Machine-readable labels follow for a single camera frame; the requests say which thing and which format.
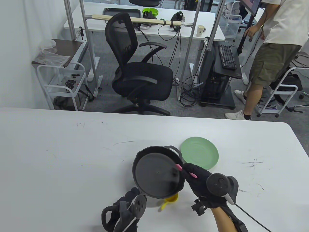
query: green bowl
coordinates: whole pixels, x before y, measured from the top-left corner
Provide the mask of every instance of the green bowl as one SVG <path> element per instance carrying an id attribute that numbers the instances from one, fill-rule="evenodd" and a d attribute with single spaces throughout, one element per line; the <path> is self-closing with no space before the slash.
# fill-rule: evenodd
<path id="1" fill-rule="evenodd" d="M 219 160 L 219 152 L 215 145 L 201 137 L 186 139 L 181 144 L 180 151 L 186 163 L 192 163 L 204 169 L 213 168 Z"/>
<path id="2" fill-rule="evenodd" d="M 159 11 L 156 8 L 149 8 L 149 7 L 147 7 L 147 8 L 143 9 L 143 13 L 145 11 L 151 11 L 153 16 L 157 16 L 159 14 Z"/>

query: white sneaker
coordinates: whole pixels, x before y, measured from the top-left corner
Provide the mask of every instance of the white sneaker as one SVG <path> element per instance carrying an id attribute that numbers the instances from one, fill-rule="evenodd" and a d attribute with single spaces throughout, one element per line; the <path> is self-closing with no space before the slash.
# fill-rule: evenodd
<path id="1" fill-rule="evenodd" d="M 234 91 L 234 94 L 235 94 L 235 96 L 239 99 L 239 100 L 241 100 L 244 104 L 246 104 L 246 100 L 244 99 L 244 97 L 243 97 L 243 94 L 244 94 L 244 91 L 240 91 L 240 90 L 235 90 Z"/>
<path id="2" fill-rule="evenodd" d="M 246 120 L 242 110 L 237 113 L 225 113 L 225 118 L 232 120 Z"/>

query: keyboard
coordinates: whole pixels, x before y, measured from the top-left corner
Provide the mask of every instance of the keyboard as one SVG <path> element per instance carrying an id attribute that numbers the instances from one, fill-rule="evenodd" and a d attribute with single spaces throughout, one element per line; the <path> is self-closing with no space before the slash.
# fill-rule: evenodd
<path id="1" fill-rule="evenodd" d="M 232 49 L 229 45 L 219 45 L 222 67 L 225 69 L 237 69 Z"/>

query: cast iron skillet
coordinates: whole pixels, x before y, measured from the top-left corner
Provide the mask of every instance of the cast iron skillet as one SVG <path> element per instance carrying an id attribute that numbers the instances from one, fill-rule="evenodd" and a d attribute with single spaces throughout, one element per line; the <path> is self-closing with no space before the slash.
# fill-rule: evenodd
<path id="1" fill-rule="evenodd" d="M 181 152 L 174 146 L 152 146 L 138 152 L 132 171 L 141 194 L 164 199 L 182 190 L 185 179 L 175 164 L 182 166 L 183 162 Z"/>

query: black tray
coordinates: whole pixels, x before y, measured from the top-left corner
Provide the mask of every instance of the black tray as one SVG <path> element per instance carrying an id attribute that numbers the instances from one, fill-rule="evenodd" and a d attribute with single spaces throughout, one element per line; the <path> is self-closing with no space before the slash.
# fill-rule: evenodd
<path id="1" fill-rule="evenodd" d="M 105 8 L 103 15 L 114 16 L 118 13 L 128 13 L 130 17 L 141 18 L 141 11 L 137 9 Z"/>

